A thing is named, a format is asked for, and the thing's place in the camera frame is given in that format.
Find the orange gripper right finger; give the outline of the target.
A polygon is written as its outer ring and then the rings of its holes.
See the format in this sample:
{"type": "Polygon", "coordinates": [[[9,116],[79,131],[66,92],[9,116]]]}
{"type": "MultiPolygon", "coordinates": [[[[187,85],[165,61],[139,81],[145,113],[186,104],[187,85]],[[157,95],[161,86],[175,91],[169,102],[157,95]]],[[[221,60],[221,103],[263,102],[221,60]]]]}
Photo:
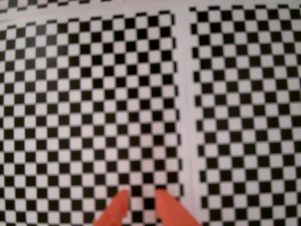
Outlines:
{"type": "Polygon", "coordinates": [[[201,224],[167,191],[155,192],[157,217],[163,226],[200,226],[201,224]]]}

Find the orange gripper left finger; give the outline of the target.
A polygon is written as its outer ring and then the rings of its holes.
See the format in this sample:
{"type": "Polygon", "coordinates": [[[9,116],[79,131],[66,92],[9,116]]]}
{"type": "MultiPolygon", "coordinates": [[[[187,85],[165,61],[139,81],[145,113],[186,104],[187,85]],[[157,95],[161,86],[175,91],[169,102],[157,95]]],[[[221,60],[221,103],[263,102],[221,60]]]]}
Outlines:
{"type": "Polygon", "coordinates": [[[127,216],[129,206],[129,191],[121,190],[105,208],[100,217],[93,221],[94,226],[121,226],[127,216]]]}

